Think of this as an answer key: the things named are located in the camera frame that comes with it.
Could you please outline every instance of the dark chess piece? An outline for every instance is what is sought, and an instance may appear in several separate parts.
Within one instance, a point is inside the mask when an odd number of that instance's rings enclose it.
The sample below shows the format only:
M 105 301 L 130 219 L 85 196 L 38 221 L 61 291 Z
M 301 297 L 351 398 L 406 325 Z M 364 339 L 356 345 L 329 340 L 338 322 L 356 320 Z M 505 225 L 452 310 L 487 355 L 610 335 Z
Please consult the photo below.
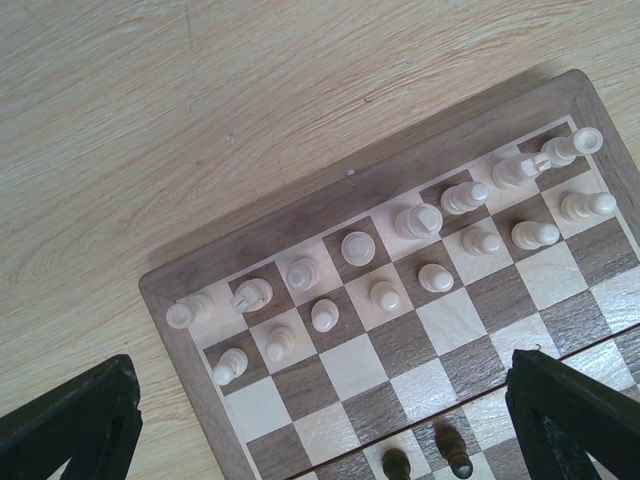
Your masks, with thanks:
M 382 456 L 382 471 L 389 480 L 409 480 L 411 465 L 407 455 L 396 448 L 387 450 Z
M 473 464 L 467 455 L 467 445 L 455 428 L 449 425 L 436 428 L 436 445 L 456 477 L 471 476 Z

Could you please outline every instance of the white chess piece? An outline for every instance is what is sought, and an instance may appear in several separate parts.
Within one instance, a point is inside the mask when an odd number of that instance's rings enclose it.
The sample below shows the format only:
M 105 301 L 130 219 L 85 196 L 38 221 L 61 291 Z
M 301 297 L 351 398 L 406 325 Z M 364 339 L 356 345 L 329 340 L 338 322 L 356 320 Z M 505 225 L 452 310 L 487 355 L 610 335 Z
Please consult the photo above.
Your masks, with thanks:
M 255 312 L 269 303 L 272 298 L 271 284 L 262 278 L 252 278 L 238 287 L 231 299 L 231 306 L 236 312 Z
M 418 272 L 418 282 L 428 292 L 444 293 L 453 288 L 453 275 L 442 265 L 428 263 Z
M 396 233 L 407 240 L 430 238 L 442 229 L 442 214 L 433 205 L 421 203 L 396 217 Z
M 402 303 L 400 294 L 393 283 L 382 280 L 371 289 L 371 301 L 386 312 L 393 312 Z
M 272 362 L 282 360 L 296 341 L 296 335 L 289 327 L 276 327 L 269 334 L 265 353 Z
M 607 192 L 571 193 L 560 204 L 560 213 L 570 222 L 593 216 L 609 215 L 616 209 L 616 199 Z
M 530 182 L 550 168 L 551 162 L 546 154 L 521 153 L 498 162 L 491 176 L 493 183 L 504 190 Z
M 289 288 L 296 292 L 309 290 L 320 277 L 320 265 L 313 258 L 296 260 L 287 270 L 286 281 Z
M 194 293 L 178 300 L 169 307 L 166 314 L 167 323 L 175 328 L 187 328 L 193 322 L 199 322 L 213 314 L 213 300 L 206 293 Z
M 249 366 L 247 354 L 239 348 L 230 348 L 222 354 L 213 369 L 213 381 L 218 385 L 229 385 L 231 380 L 242 375 Z
M 502 249 L 500 237 L 495 233 L 472 228 L 462 236 L 462 245 L 472 255 L 495 255 Z
M 318 300 L 311 309 L 311 323 L 318 332 L 328 332 L 338 323 L 340 310 L 335 302 L 323 298 Z
M 352 232 L 342 240 L 341 251 L 347 263 L 355 267 L 363 267 L 373 260 L 376 244 L 371 235 L 365 232 Z
M 551 223 L 525 221 L 513 227 L 511 239 L 518 248 L 535 250 L 556 243 L 560 239 L 560 231 Z
M 580 155 L 596 153 L 604 138 L 599 130 L 591 127 L 581 128 L 568 137 L 556 137 L 542 146 L 542 151 L 549 156 L 551 166 L 565 167 Z
M 440 198 L 442 209 L 450 215 L 462 215 L 484 205 L 489 189 L 484 183 L 465 182 L 445 190 Z

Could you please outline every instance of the white pawn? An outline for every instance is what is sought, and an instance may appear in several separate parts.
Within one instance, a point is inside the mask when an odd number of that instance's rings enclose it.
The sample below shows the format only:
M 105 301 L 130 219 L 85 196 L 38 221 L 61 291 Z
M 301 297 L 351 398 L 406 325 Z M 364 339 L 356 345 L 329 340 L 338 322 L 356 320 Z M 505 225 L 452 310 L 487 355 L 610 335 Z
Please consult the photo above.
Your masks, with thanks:
M 418 282 L 428 292 L 444 293 L 453 288 L 453 275 L 446 268 L 429 263 L 418 272 Z
M 616 199 L 607 192 L 572 193 L 560 204 L 560 213 L 570 222 L 593 216 L 609 215 L 616 209 Z
M 230 348 L 222 354 L 213 369 L 213 381 L 218 385 L 229 385 L 231 380 L 242 375 L 248 366 L 247 354 L 239 348 Z
M 296 341 L 296 334 L 289 327 L 276 327 L 269 334 L 265 353 L 272 362 L 282 360 L 291 351 Z
M 468 230 L 462 237 L 462 245 L 472 255 L 495 255 L 502 248 L 498 235 L 479 228 Z
M 407 240 L 430 238 L 442 229 L 442 214 L 433 205 L 421 203 L 396 217 L 396 233 Z
M 327 298 L 318 300 L 311 309 L 311 323 L 318 332 L 328 332 L 338 323 L 340 310 L 335 302 Z
M 560 231 L 551 223 L 526 221 L 513 227 L 511 239 L 518 248 L 535 250 L 556 243 L 560 239 Z
M 309 290 L 320 277 L 320 265 L 312 258 L 301 258 L 293 262 L 287 270 L 286 280 L 295 292 Z
M 370 295 L 371 301 L 386 312 L 393 312 L 402 302 L 395 285 L 387 280 L 376 283 Z
M 352 232 L 342 240 L 342 256 L 345 261 L 355 267 L 363 267 L 376 254 L 376 244 L 371 235 L 364 232 Z
M 489 189 L 484 183 L 465 182 L 445 190 L 440 198 L 442 209 L 450 215 L 462 215 L 484 205 Z

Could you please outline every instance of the wood grain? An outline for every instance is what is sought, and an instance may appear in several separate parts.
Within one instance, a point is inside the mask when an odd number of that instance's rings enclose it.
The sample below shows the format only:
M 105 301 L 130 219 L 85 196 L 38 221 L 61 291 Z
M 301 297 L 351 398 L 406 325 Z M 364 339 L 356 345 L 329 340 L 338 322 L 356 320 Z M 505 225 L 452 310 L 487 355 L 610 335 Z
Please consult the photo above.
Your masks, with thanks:
M 0 414 L 128 353 L 145 422 L 132 479 L 222 478 L 136 288 L 145 272 L 388 157 L 389 134 L 415 125 L 398 136 L 412 143 L 568 68 L 640 159 L 638 2 L 0 9 Z

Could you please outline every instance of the chessboard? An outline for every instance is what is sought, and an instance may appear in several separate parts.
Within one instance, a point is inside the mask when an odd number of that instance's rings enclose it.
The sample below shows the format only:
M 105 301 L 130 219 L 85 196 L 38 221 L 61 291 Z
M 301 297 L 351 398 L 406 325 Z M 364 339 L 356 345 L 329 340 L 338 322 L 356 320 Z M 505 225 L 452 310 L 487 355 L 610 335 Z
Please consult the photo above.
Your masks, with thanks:
M 602 132 L 597 153 L 517 188 L 494 184 L 499 162 L 583 127 Z M 462 432 L 474 478 L 526 478 L 513 476 L 522 462 L 504 464 L 518 452 L 503 386 L 515 348 L 541 349 L 638 397 L 640 174 L 586 76 L 568 72 L 440 133 L 408 130 L 340 162 L 347 168 L 328 184 L 326 175 L 325 186 L 278 199 L 280 208 L 141 279 L 225 478 L 384 479 L 380 456 L 389 446 L 408 452 L 412 478 L 453 478 L 435 449 L 438 417 Z M 360 168 L 365 157 L 372 164 Z M 486 185 L 488 198 L 451 215 L 442 194 L 465 182 Z M 617 208 L 568 221 L 561 203 L 576 192 L 611 193 Z M 423 203 L 441 210 L 439 232 L 399 236 L 399 213 Z M 523 221 L 551 224 L 559 239 L 519 248 L 511 232 Z M 472 230 L 497 238 L 497 252 L 471 254 L 463 238 Z M 366 265 L 343 256 L 353 232 L 375 245 Z M 286 280 L 300 258 L 320 271 L 304 291 Z M 447 291 L 421 285 L 426 264 L 451 273 Z M 234 294 L 256 278 L 272 298 L 239 312 Z M 381 281 L 399 295 L 391 310 L 372 301 Z M 171 328 L 167 311 L 196 293 L 212 312 Z M 311 314 L 321 299 L 339 311 L 324 332 Z M 280 327 L 295 341 L 274 360 L 266 350 Z M 230 349 L 244 352 L 246 370 L 218 385 L 213 371 Z

